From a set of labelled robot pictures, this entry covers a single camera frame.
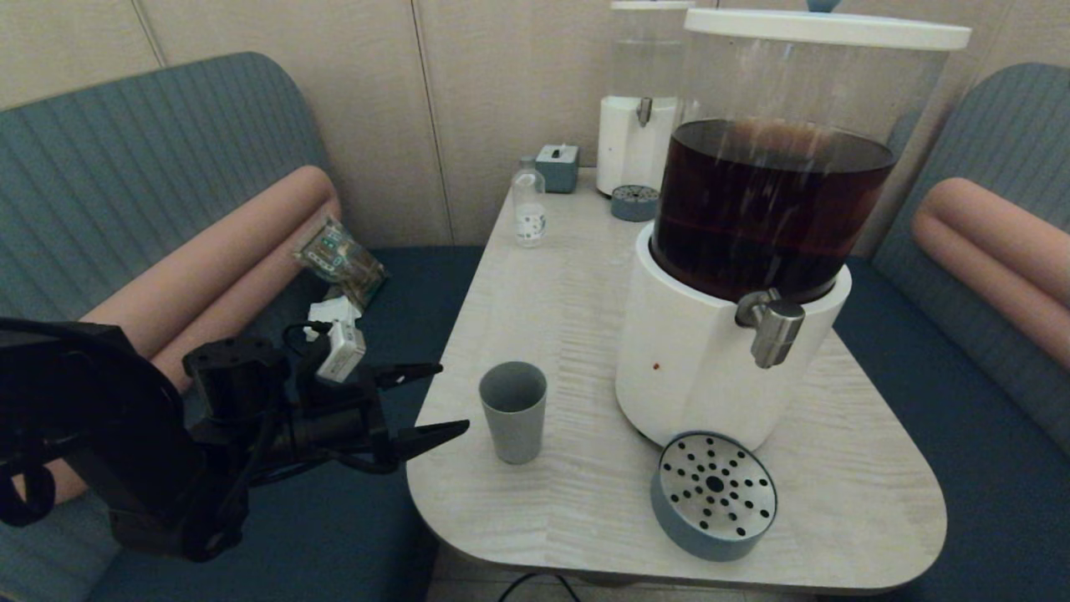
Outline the grey plastic cup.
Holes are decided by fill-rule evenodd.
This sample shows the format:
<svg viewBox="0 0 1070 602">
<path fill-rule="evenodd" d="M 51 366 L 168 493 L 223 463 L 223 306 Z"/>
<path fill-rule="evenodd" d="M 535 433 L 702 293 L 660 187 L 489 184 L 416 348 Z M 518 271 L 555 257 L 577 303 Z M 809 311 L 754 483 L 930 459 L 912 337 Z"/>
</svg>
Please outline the grey plastic cup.
<svg viewBox="0 0 1070 602">
<path fill-rule="evenodd" d="M 494 452 L 502 462 L 528 464 L 542 452 L 549 381 L 536 365 L 502 362 L 478 386 Z"/>
</svg>

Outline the white folded napkin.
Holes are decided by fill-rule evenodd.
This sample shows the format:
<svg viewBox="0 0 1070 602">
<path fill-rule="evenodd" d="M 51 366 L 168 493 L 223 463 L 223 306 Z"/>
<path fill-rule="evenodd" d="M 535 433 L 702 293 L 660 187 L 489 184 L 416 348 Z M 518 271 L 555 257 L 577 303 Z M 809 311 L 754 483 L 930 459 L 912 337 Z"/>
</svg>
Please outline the white folded napkin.
<svg viewBox="0 0 1070 602">
<path fill-rule="evenodd" d="M 353 325 L 362 317 L 363 309 L 345 296 L 326 298 L 326 300 L 310 304 L 307 312 L 309 323 L 343 323 Z"/>
</svg>

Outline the clear snack bag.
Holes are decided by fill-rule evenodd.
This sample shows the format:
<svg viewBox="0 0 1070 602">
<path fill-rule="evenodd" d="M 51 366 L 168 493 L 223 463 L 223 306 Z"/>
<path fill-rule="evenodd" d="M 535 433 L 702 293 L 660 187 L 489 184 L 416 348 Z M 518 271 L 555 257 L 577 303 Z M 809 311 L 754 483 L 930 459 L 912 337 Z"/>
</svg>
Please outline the clear snack bag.
<svg viewBox="0 0 1070 602">
<path fill-rule="evenodd" d="M 328 213 L 314 218 L 299 236 L 293 256 L 306 269 L 334 285 L 358 310 L 367 311 L 389 271 Z"/>
</svg>

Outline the small clear plastic bottle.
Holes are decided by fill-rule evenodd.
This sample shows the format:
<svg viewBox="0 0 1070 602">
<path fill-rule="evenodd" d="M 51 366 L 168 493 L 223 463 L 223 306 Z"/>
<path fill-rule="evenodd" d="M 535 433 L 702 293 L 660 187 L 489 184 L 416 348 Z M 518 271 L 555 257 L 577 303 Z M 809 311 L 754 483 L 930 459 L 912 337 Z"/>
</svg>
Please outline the small clear plastic bottle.
<svg viewBox="0 0 1070 602">
<path fill-rule="evenodd" d="M 547 235 L 546 209 L 542 205 L 546 197 L 545 177 L 538 171 L 536 156 L 524 156 L 519 161 L 519 169 L 513 175 L 513 230 L 520 247 L 539 247 Z"/>
</svg>

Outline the pink cylindrical bolster cushion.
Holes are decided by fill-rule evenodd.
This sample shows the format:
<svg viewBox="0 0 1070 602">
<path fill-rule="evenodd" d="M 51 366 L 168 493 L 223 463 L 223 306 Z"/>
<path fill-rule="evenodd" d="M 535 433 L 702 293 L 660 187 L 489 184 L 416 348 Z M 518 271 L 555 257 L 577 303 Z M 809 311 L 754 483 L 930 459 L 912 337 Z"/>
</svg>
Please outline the pink cylindrical bolster cushion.
<svg viewBox="0 0 1070 602">
<path fill-rule="evenodd" d="M 114 324 L 185 393 L 183 355 L 244 330 L 299 276 L 299 240 L 340 199 L 326 171 L 301 166 L 182 240 L 125 203 L 50 207 L 0 195 L 0 317 Z"/>
<path fill-rule="evenodd" d="M 915 210 L 918 247 L 1070 372 L 1070 232 L 964 179 Z"/>
</svg>

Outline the blue-grey tissue box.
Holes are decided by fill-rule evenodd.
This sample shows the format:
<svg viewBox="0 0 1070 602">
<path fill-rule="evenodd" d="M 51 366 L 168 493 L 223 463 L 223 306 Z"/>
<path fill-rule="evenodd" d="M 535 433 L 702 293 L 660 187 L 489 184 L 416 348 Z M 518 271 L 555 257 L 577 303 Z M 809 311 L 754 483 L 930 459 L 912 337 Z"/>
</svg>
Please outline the blue-grey tissue box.
<svg viewBox="0 0 1070 602">
<path fill-rule="evenodd" d="M 536 168 L 545 179 L 546 192 L 572 194 L 578 184 L 580 146 L 542 145 L 536 156 Z"/>
</svg>

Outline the small blue-grey drip tray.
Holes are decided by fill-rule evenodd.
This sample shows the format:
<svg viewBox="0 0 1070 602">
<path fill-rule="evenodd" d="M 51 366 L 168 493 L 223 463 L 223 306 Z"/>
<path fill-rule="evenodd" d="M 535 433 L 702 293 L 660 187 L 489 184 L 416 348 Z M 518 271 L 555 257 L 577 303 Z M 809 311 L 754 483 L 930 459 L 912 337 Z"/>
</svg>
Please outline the small blue-grey drip tray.
<svg viewBox="0 0 1070 602">
<path fill-rule="evenodd" d="M 656 217 L 659 191 L 649 186 L 618 186 L 610 196 L 610 214 L 620 221 L 648 222 Z"/>
</svg>

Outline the large blue-grey drip tray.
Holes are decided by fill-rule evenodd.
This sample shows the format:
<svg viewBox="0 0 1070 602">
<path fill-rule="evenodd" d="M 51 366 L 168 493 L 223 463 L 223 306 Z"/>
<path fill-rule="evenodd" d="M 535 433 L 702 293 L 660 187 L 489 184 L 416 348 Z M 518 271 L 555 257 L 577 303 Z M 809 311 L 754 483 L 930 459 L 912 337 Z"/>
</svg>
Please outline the large blue-grey drip tray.
<svg viewBox="0 0 1070 602">
<path fill-rule="evenodd" d="M 662 449 L 649 506 L 664 536 L 692 556 L 730 564 L 749 555 L 779 510 L 771 473 L 740 442 L 684 431 Z"/>
</svg>

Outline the large dispenser with dark tea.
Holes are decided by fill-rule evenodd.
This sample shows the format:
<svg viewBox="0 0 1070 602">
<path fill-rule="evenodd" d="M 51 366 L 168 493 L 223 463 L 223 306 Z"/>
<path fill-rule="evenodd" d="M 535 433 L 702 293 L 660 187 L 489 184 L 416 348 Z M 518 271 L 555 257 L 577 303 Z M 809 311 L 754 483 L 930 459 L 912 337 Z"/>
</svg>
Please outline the large dispenser with dark tea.
<svg viewBox="0 0 1070 602">
<path fill-rule="evenodd" d="M 659 446 L 771 435 L 853 287 L 846 259 L 963 24 L 692 7 L 664 179 L 635 240 L 615 396 Z"/>
</svg>

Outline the small clear water dispenser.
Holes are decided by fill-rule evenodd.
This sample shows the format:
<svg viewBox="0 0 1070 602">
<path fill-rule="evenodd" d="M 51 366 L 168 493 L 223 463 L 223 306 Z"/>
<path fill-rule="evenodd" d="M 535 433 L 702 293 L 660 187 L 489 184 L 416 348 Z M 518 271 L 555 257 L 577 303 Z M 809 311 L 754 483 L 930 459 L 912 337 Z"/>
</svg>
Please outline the small clear water dispenser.
<svg viewBox="0 0 1070 602">
<path fill-rule="evenodd" d="M 684 21 L 693 0 L 613 0 L 610 79 L 599 114 L 597 188 L 660 190 L 679 106 Z"/>
</svg>

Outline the teal upholstered bench seat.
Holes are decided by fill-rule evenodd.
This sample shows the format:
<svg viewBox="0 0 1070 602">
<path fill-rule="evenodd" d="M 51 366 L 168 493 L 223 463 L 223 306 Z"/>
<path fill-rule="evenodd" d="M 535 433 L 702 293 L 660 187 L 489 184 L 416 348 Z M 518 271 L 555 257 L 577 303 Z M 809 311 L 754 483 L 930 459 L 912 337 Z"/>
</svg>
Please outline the teal upholstered bench seat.
<svg viewBox="0 0 1070 602">
<path fill-rule="evenodd" d="M 0 317 L 87 315 L 210 225 L 328 157 L 297 84 L 241 53 L 0 113 Z M 210 564 L 123 551 L 85 494 L 0 523 L 0 601 L 425 602 L 438 541 L 406 473 L 328 462 L 253 491 Z"/>
<path fill-rule="evenodd" d="M 970 180 L 1070 233 L 1070 66 L 987 77 L 946 121 L 834 323 L 939 480 L 941 556 L 882 595 L 819 602 L 1070 602 L 1070 370 L 917 247 L 924 195 Z"/>
</svg>

